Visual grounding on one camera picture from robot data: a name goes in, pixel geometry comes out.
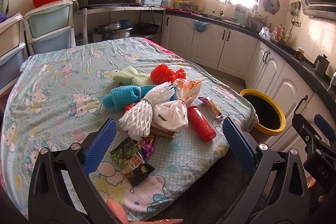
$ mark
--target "blue hanging basket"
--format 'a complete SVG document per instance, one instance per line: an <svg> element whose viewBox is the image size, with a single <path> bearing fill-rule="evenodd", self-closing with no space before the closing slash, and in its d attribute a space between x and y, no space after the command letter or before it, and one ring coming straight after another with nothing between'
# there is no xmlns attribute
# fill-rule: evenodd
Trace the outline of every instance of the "blue hanging basket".
<svg viewBox="0 0 336 224"><path fill-rule="evenodd" d="M204 32L208 22L202 22L195 19L195 29L198 32Z"/></svg>

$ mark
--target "red plastic bag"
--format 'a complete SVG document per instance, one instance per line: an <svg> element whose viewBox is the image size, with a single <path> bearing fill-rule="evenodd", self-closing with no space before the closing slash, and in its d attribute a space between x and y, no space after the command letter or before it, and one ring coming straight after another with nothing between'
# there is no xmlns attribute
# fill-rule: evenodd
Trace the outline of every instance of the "red plastic bag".
<svg viewBox="0 0 336 224"><path fill-rule="evenodd" d="M167 65L158 65L151 72L151 79L155 85L160 85L165 82L173 83L177 78L185 79L186 75L183 69L177 70L175 73Z"/></svg>

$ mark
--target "cabinet door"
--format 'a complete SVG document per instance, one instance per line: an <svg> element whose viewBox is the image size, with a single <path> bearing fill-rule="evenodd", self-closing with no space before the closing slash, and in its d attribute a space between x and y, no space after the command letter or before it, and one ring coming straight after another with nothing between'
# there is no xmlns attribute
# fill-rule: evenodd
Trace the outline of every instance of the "cabinet door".
<svg viewBox="0 0 336 224"><path fill-rule="evenodd" d="M189 58L194 35L194 20L166 15L163 45L184 59Z"/></svg>
<svg viewBox="0 0 336 224"><path fill-rule="evenodd" d="M227 28L208 24L204 32L195 30L189 60L217 69L224 46Z"/></svg>
<svg viewBox="0 0 336 224"><path fill-rule="evenodd" d="M320 97L315 93L309 101L307 107L302 112L302 115L310 122L310 124L320 133L317 126L314 124L314 117L316 114L321 114L322 117L330 124L331 127L336 129L336 124L330 115L329 111L321 101ZM327 138L320 134L322 140L329 144ZM284 134L278 142L273 145L272 149L276 151L287 152L290 148L295 148L300 155L302 163L307 160L307 153L305 152L305 142L301 139L299 134L293 127L290 127L286 134Z"/></svg>
<svg viewBox="0 0 336 224"><path fill-rule="evenodd" d="M265 55L265 65L255 85L256 90L269 95L286 61L275 51L269 49Z"/></svg>
<svg viewBox="0 0 336 224"><path fill-rule="evenodd" d="M305 81L286 63L269 95L283 111L286 118L286 127L280 135L269 138L269 146L272 146L283 134L286 134L287 130L292 126L294 109L300 100L308 95L308 99L301 103L297 113L301 113L306 108L313 94L313 91Z"/></svg>
<svg viewBox="0 0 336 224"><path fill-rule="evenodd" d="M263 62L263 57L265 57L265 52L268 52L268 50L269 47L267 47L264 43L261 43L261 41L258 41L252 57L252 61L244 78L247 89L254 89L260 72L265 65L265 63Z"/></svg>
<svg viewBox="0 0 336 224"><path fill-rule="evenodd" d="M243 79L257 43L254 37L228 29L217 69Z"/></svg>

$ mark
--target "bed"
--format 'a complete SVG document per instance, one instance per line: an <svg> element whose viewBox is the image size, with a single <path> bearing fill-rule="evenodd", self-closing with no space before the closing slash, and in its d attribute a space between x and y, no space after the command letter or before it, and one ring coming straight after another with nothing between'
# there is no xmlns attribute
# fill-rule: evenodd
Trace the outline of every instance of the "bed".
<svg viewBox="0 0 336 224"><path fill-rule="evenodd" d="M127 66L150 73L165 63L174 71L183 68L187 79L202 80L199 96L210 96L225 117L249 132L256 123L253 106L229 86L219 82L198 65L156 46L143 38L123 38L88 44L58 52L38 54L22 65L22 74L10 93L1 131L1 171L8 196L27 216L28 190L38 151L67 149L97 131L108 118L116 121L123 111L102 103L118 83L114 73ZM191 125L175 138L156 137L148 162L155 167L136 187L113 162L109 152L127 133L117 135L98 170L90 178L103 199L120 203L129 221L147 220L162 212L184 193L220 158L229 145L221 123L195 100L217 136L204 143ZM76 208L85 212L67 172L63 176Z"/></svg>

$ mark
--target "green snack bag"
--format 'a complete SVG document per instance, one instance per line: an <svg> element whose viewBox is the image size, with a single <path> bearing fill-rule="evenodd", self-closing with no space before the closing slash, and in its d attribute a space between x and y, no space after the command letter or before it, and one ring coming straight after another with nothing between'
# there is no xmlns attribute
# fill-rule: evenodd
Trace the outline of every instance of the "green snack bag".
<svg viewBox="0 0 336 224"><path fill-rule="evenodd" d="M145 162L130 137L123 140L110 153L121 172L128 178L132 187L144 181L149 173L155 170L153 166Z"/></svg>

